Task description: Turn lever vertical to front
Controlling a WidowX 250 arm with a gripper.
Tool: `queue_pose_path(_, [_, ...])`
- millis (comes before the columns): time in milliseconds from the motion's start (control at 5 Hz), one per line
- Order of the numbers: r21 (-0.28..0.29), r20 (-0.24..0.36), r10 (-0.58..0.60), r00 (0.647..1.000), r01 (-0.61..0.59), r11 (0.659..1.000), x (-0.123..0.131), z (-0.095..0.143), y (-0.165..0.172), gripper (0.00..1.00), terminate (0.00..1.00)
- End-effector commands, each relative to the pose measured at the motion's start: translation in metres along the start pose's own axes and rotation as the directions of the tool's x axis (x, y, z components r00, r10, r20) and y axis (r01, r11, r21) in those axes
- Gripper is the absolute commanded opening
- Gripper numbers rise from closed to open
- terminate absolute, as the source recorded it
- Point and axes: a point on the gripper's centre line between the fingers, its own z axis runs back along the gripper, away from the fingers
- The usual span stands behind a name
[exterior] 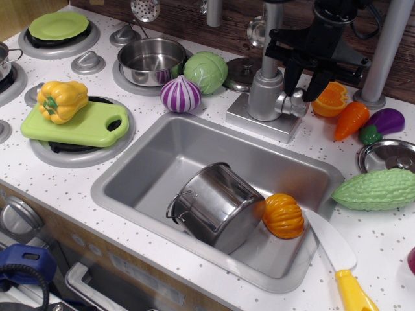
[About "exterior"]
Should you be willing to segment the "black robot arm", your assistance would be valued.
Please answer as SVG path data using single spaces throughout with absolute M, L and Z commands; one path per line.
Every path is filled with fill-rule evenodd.
M 303 70 L 313 72 L 303 100 L 316 100 L 330 82 L 339 80 L 359 85 L 362 73 L 371 66 L 369 58 L 357 52 L 343 40 L 347 26 L 355 28 L 358 11 L 369 9 L 377 22 L 370 34 L 355 35 L 360 39 L 372 38 L 381 30 L 378 11 L 371 1 L 315 1 L 314 19 L 305 29 L 272 29 L 265 55 L 279 60 L 285 66 L 284 92 L 294 94 Z

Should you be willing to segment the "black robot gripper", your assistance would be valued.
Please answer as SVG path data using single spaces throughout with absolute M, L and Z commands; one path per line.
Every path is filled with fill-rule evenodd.
M 343 39 L 344 27 L 314 20 L 305 29 L 273 29 L 265 55 L 285 66 L 284 92 L 292 96 L 304 70 L 313 73 L 303 97 L 315 101 L 334 80 L 358 84 L 371 60 Z

